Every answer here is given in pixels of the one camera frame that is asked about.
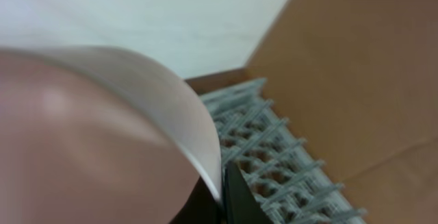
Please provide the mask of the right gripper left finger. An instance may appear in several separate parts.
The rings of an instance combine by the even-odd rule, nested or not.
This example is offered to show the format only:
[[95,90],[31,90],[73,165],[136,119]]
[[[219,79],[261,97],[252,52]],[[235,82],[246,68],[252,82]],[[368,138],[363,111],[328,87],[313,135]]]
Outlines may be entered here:
[[170,224],[219,224],[221,210],[202,178]]

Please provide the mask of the pink bowl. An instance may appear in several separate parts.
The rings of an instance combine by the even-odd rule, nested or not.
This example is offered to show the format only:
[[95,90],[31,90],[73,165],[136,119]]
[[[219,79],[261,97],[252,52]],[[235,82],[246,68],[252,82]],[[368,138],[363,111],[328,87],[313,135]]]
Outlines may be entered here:
[[1,222],[169,223],[222,203],[207,108],[162,64],[114,47],[1,49]]

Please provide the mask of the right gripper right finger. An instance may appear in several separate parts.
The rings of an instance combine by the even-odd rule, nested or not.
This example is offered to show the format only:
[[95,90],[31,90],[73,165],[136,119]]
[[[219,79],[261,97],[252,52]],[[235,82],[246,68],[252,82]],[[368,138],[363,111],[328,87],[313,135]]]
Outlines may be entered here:
[[272,224],[234,162],[229,162],[225,168],[223,202],[228,224]]

